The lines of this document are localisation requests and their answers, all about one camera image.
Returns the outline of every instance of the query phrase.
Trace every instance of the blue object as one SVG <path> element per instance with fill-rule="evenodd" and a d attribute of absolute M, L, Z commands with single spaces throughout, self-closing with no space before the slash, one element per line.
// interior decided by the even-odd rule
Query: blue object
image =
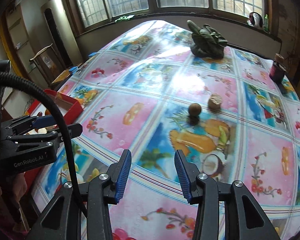
<path fill-rule="evenodd" d="M 78 67 L 72 67 L 72 68 L 69 69 L 69 73 L 74 74 L 74 73 L 77 72 L 77 70 L 78 70 Z"/>
<path fill-rule="evenodd" d="M 57 123 L 51 114 L 37 117 L 37 119 L 32 123 L 33 128 L 37 128 L 37 129 L 52 126 L 55 124 Z"/>
<path fill-rule="evenodd" d="M 92 52 L 88 57 L 92 57 L 92 56 L 94 56 L 96 54 L 97 54 L 96 52 Z"/>
<path fill-rule="evenodd" d="M 116 192 L 114 195 L 114 199 L 116 200 L 117 203 L 119 203 L 120 199 L 123 198 L 124 189 L 126 187 L 129 172 L 130 172 L 131 160 L 132 160 L 131 152 L 128 150 L 116 183 Z"/>
<path fill-rule="evenodd" d="M 186 168 L 184 167 L 184 165 L 181 161 L 178 151 L 176 151 L 174 154 L 174 165 L 176 167 L 176 171 L 178 174 L 178 178 L 179 178 L 183 196 L 188 201 L 188 203 L 190 203 L 190 201 L 192 199 L 190 179 L 186 173 Z"/>

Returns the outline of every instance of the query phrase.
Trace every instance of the electrical cord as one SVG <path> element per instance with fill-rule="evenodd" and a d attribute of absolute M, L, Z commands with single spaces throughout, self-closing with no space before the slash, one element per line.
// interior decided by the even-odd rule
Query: electrical cord
<path fill-rule="evenodd" d="M 54 101 L 43 91 L 43 89 L 41 89 L 36 84 L 25 78 L 10 73 L 0 72 L 0 86 L 11 87 L 27 93 L 28 95 L 40 101 L 50 111 L 51 115 L 53 116 L 54 120 L 59 126 L 61 135 L 63 137 L 63 142 L 66 150 L 66 157 L 69 166 L 69 174 L 72 182 L 75 200 L 77 201 L 77 204 L 80 210 L 82 211 L 83 215 L 87 217 L 87 209 L 83 203 L 83 199 L 79 191 L 74 166 L 74 156 L 72 152 L 71 138 L 68 126 L 66 125 L 66 122 L 63 119 L 63 115 L 61 114 L 60 109 L 57 107 Z"/>

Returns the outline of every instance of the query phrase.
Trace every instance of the brown ball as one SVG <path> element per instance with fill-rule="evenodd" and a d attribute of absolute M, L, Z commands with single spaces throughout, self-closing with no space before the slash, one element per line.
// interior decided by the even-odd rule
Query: brown ball
<path fill-rule="evenodd" d="M 197 103 L 193 103 L 188 108 L 189 115 L 198 116 L 201 113 L 201 106 Z"/>

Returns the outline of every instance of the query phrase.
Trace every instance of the green bottle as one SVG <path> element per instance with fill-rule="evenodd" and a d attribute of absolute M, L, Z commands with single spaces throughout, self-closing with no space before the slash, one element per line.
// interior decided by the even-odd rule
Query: green bottle
<path fill-rule="evenodd" d="M 264 29 L 265 29 L 266 32 L 269 32 L 268 20 L 269 20 L 268 15 L 266 14 L 265 21 L 264 21 Z"/>

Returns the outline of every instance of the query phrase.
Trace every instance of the open red cardboard box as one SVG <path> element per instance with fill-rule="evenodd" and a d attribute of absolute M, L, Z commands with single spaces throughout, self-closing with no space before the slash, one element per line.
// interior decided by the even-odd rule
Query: open red cardboard box
<path fill-rule="evenodd" d="M 82 113 L 83 109 L 77 99 L 74 99 L 72 97 L 58 93 L 50 89 L 46 89 L 45 92 L 57 104 L 67 125 L 72 124 Z M 30 106 L 29 110 L 26 112 L 26 114 L 31 116 L 37 115 L 38 112 L 42 112 L 44 114 L 45 110 L 46 110 L 45 106 L 42 105 L 41 102 L 39 102 L 38 100 L 35 100 Z M 26 171 L 25 179 L 28 186 L 27 192 L 31 187 L 35 177 L 38 175 L 39 171 L 41 170 L 41 168 L 42 167 L 30 171 Z"/>

